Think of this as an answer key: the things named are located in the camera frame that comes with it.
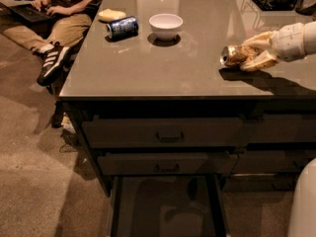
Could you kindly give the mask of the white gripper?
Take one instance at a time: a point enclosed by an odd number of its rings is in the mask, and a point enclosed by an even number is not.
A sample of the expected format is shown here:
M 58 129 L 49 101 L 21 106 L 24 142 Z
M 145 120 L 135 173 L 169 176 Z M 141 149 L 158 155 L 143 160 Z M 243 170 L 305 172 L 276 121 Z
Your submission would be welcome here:
M 253 72 L 275 66 L 278 59 L 286 62 L 302 59 L 305 57 L 303 41 L 304 25 L 296 23 L 287 25 L 278 31 L 267 31 L 255 35 L 242 42 L 244 46 L 252 46 L 265 51 L 259 55 L 248 58 L 241 69 Z M 267 50 L 272 49 L 277 58 Z

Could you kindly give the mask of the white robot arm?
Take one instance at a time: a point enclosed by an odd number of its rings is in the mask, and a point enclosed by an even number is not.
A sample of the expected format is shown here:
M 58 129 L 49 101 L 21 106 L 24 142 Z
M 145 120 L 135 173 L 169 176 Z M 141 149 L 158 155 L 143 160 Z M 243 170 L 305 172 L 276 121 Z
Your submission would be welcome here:
M 246 39 L 243 46 L 263 52 L 241 65 L 247 72 L 279 61 L 291 62 L 316 53 L 316 22 L 286 25 Z M 287 237 L 316 237 L 316 160 L 301 172 L 293 195 Z

